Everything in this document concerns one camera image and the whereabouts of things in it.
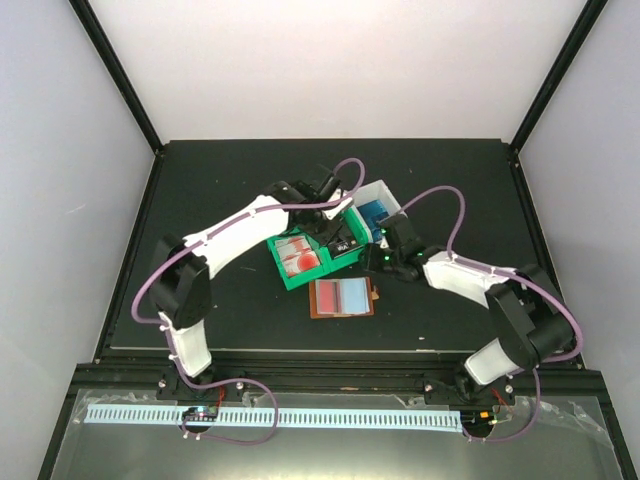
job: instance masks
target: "black tabletop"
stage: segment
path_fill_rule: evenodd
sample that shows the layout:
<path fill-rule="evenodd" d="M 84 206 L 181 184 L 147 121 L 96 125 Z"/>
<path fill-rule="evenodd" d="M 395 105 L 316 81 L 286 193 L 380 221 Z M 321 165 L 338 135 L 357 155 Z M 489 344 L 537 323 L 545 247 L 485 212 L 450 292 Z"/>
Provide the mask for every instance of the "black tabletop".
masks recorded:
<path fill-rule="evenodd" d="M 306 178 L 310 167 L 359 157 L 365 183 L 383 179 L 400 204 L 425 189 L 450 184 L 467 200 L 454 246 L 460 255 L 502 266 L 536 258 L 504 145 L 499 140 L 237 140 L 169 143 L 111 338 L 114 349 L 166 349 L 156 328 L 136 324 L 131 301 L 150 273 L 151 255 L 166 233 L 179 237 L 211 226 L 278 180 Z M 356 167 L 341 176 L 355 182 Z M 443 245 L 457 199 L 438 193 L 408 212 L 427 244 Z M 359 267 L 331 277 L 366 275 Z M 425 284 L 372 275 L 380 299 L 375 315 L 311 319 L 306 286 L 287 292 L 266 244 L 231 262 L 212 282 L 207 317 L 212 350 L 331 352 L 462 352 L 494 338 L 487 311 Z M 142 313 L 152 315 L 149 300 Z"/>

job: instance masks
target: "red object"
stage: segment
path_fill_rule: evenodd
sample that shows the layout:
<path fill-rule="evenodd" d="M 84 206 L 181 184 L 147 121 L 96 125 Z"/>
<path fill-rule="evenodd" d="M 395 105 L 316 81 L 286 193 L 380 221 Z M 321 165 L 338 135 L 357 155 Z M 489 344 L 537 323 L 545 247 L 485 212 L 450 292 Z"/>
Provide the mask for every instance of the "red object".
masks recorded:
<path fill-rule="evenodd" d="M 334 282 L 316 282 L 319 313 L 338 313 Z"/>

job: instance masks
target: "white wall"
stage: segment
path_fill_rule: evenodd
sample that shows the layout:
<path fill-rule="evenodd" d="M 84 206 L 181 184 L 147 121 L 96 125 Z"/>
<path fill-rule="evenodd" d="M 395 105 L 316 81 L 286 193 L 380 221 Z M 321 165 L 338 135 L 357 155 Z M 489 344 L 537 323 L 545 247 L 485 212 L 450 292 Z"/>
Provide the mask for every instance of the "white wall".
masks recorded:
<path fill-rule="evenodd" d="M 640 3 L 609 2 L 522 153 L 585 360 L 640 468 Z"/>
<path fill-rule="evenodd" d="M 69 3 L 0 2 L 0 478 L 37 476 L 151 161 Z"/>
<path fill-rule="evenodd" d="M 585 0 L 92 0 L 163 141 L 510 141 Z"/>

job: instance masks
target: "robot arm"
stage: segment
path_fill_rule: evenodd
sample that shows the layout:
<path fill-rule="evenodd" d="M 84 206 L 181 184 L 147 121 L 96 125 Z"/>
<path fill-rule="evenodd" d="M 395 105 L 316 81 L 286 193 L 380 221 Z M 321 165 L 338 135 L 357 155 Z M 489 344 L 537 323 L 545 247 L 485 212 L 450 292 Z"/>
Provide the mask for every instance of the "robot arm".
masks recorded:
<path fill-rule="evenodd" d="M 159 242 L 155 266 L 195 246 L 150 289 L 151 300 L 168 325 L 174 350 L 188 376 L 196 377 L 211 364 L 204 319 L 213 308 L 210 282 L 222 268 L 258 243 L 294 227 L 321 245 L 339 236 L 342 224 L 338 214 L 352 201 L 346 198 L 340 202 L 339 180 L 328 170 L 323 173 L 320 182 L 275 183 L 222 222 L 182 239 L 167 235 Z M 319 202 L 337 205 L 322 210 L 292 207 Z"/>
<path fill-rule="evenodd" d="M 380 223 L 384 247 L 370 244 L 360 257 L 365 269 L 404 281 L 426 281 L 489 309 L 497 338 L 472 354 L 456 373 L 460 398 L 473 398 L 486 385 L 518 369 L 531 370 L 573 339 L 573 328 L 548 300 L 507 278 L 517 274 L 562 302 L 548 276 L 537 266 L 516 271 L 450 257 L 443 248 L 427 248 L 404 213 Z"/>

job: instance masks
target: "green box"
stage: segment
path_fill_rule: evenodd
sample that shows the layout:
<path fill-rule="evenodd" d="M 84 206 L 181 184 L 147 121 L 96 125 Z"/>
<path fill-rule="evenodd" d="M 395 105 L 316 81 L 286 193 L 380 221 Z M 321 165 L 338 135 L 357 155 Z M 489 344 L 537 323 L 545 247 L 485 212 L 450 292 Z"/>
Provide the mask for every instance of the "green box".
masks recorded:
<path fill-rule="evenodd" d="M 366 225 L 362 224 L 359 215 L 355 213 L 355 207 L 351 207 L 343 214 L 343 216 L 347 226 L 353 232 L 353 236 L 358 242 L 359 247 L 351 250 L 348 253 L 345 253 L 344 255 L 340 255 L 339 257 L 332 259 L 327 247 L 321 247 L 313 238 L 296 229 L 292 233 L 304 235 L 306 237 L 309 245 L 311 245 L 313 251 L 316 252 L 316 255 L 318 255 L 320 265 L 312 268 L 311 270 L 307 270 L 306 272 L 302 272 L 295 277 L 289 278 L 287 276 L 286 272 L 284 271 L 284 267 L 280 262 L 278 251 L 276 250 L 276 240 L 286 237 L 276 236 L 267 239 L 267 247 L 269 248 L 271 255 L 273 255 L 273 259 L 275 260 L 278 271 L 280 272 L 280 277 L 282 278 L 284 286 L 287 290 L 293 290 L 300 285 L 305 285 L 310 281 L 315 280 L 316 278 L 324 277 L 325 275 L 340 270 L 341 268 L 353 265 L 358 261 L 358 256 L 360 255 L 362 247 L 364 247 L 369 241 L 367 237 Z"/>

